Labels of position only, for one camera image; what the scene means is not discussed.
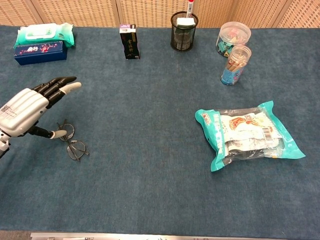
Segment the beige wall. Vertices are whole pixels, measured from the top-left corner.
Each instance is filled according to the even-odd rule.
[[[0,0],[0,25],[68,22],[79,27],[170,27],[187,0]],[[229,21],[250,28],[320,28],[320,0],[194,0],[200,28]]]

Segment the gray-blue carpet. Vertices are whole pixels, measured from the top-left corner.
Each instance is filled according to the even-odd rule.
[[[170,28],[138,28],[140,60],[125,60],[118,28],[74,28],[67,60],[20,66],[17,27],[0,27],[0,105],[24,88],[77,76],[39,127],[67,119],[89,156],[60,139],[11,140],[0,160],[0,229],[320,239],[320,29],[253,29],[239,83],[223,85],[219,29],[197,29],[189,52]],[[198,109],[274,113],[307,157],[233,162],[210,171],[214,150]]]

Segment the white robotic hand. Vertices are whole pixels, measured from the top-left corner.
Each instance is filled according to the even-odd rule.
[[[32,89],[25,88],[0,108],[0,158],[9,150],[9,139],[26,133],[55,139],[65,130],[47,131],[37,127],[38,119],[64,95],[81,87],[75,76],[57,77]]]

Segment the tissue box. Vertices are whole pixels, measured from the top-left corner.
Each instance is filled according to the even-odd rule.
[[[121,24],[120,37],[124,47],[125,59],[139,59],[138,39],[135,24]]]
[[[65,60],[67,51],[63,41],[18,45],[14,50],[14,59],[20,65]]]

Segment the pen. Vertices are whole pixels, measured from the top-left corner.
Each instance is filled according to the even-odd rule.
[[[188,0],[188,9],[186,11],[186,17],[191,18],[192,16],[192,7],[194,5],[194,0]]]

